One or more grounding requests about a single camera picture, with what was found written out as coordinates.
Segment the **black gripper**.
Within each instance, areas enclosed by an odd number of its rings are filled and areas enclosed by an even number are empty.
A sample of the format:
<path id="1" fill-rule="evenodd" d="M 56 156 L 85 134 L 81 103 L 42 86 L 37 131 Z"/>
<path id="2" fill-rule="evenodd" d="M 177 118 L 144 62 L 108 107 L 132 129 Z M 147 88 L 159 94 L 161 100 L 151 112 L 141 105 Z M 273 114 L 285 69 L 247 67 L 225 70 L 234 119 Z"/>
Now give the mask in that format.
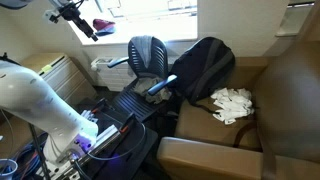
<path id="1" fill-rule="evenodd" d="M 79 2 L 70 2 L 59 9 L 60 15 L 66 21 L 72 21 L 79 30 L 81 30 L 87 37 L 91 37 L 95 42 L 98 41 L 98 37 L 94 34 L 93 29 L 90 25 L 80 18 L 81 12 L 79 7 L 82 5 L 82 1 Z"/>

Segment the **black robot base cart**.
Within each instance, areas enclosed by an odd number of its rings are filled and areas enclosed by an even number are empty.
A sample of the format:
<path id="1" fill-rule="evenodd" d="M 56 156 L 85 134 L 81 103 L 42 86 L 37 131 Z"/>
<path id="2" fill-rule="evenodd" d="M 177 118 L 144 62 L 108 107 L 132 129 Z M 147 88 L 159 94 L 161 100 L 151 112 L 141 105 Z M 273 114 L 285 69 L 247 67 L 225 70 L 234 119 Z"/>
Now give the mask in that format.
<path id="1" fill-rule="evenodd" d="M 88 110 L 98 119 L 97 147 L 78 165 L 54 170 L 53 180 L 132 180 L 155 144 L 158 134 L 132 115 L 114 110 L 105 99 L 83 100 L 79 111 Z"/>

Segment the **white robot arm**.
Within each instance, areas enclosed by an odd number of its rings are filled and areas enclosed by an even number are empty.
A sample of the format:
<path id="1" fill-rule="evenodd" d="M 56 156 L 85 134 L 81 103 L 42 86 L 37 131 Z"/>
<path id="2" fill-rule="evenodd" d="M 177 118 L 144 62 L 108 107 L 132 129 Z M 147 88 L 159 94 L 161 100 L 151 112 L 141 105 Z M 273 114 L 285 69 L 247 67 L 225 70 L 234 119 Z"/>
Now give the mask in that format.
<path id="1" fill-rule="evenodd" d="M 35 71 L 6 53 L 0 62 L 0 107 L 48 133 L 45 158 L 59 166 L 69 152 L 83 155 L 97 143 L 98 125 L 65 102 Z"/>

